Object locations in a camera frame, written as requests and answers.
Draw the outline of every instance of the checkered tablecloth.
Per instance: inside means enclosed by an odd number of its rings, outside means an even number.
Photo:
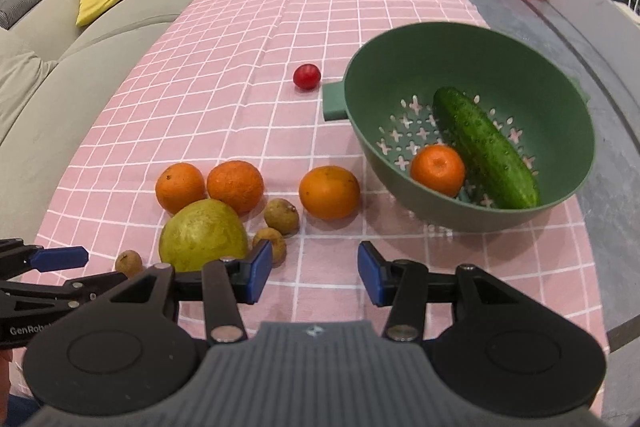
[[[91,252],[88,265],[24,279],[60,283],[110,271],[127,249],[147,263],[158,260],[158,237],[168,216],[154,184],[175,162],[191,162],[206,175],[224,160],[247,160],[262,172],[268,196],[287,198],[300,210],[302,176],[335,164],[359,179],[360,213],[337,223],[303,213],[300,233],[287,241],[287,260],[272,272],[260,302],[241,307],[249,330],[263,320],[362,318],[381,328],[387,311],[369,303],[356,271],[356,246],[369,239],[388,259],[409,257],[433,270],[475,263],[606,346],[590,243],[575,198],[503,233],[459,234],[429,226],[385,191],[350,124],[324,123],[319,93],[294,88],[292,73],[300,64],[315,63],[323,82],[335,81],[369,39],[432,20],[484,25],[468,0],[195,0],[98,117],[44,218],[37,241],[45,247],[83,245]],[[260,210],[245,219],[249,232],[263,226]],[[201,304],[181,308],[180,323],[192,335],[204,335],[202,319]],[[428,336],[449,323],[447,306],[430,307]]]

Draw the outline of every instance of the orange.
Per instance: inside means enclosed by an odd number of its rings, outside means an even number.
[[[228,204],[236,214],[245,214],[260,203],[264,180],[251,163],[232,160],[213,168],[207,176],[207,191],[211,198]]]
[[[177,214],[188,204],[206,198],[204,178],[190,163],[171,165],[156,181],[156,198],[164,210]]]
[[[425,187],[455,198],[465,182],[465,164],[451,147],[428,145],[411,162],[410,175]]]
[[[360,203],[360,184],[347,169],[335,165],[316,167],[300,182],[300,201],[318,219],[342,219]]]

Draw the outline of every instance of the blue jeans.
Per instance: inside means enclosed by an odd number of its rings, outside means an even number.
[[[39,409],[39,404],[33,398],[10,394],[4,427],[19,427],[26,423]]]

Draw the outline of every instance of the green colander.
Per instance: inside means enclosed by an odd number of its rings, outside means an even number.
[[[415,153],[442,142],[431,102],[444,86],[462,90],[508,137],[536,176],[540,206],[494,208],[469,183],[448,198],[409,177]],[[341,82],[322,87],[322,111],[326,121],[351,121],[371,168],[402,206],[463,232],[527,222],[574,194],[594,159],[583,93],[538,52],[478,26],[417,23],[377,36],[351,59]]]

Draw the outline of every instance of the human hand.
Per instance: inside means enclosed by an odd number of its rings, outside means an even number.
[[[9,362],[14,359],[14,352],[11,349],[0,351],[0,425],[6,420],[6,407],[9,402],[9,390],[11,381],[9,380]]]

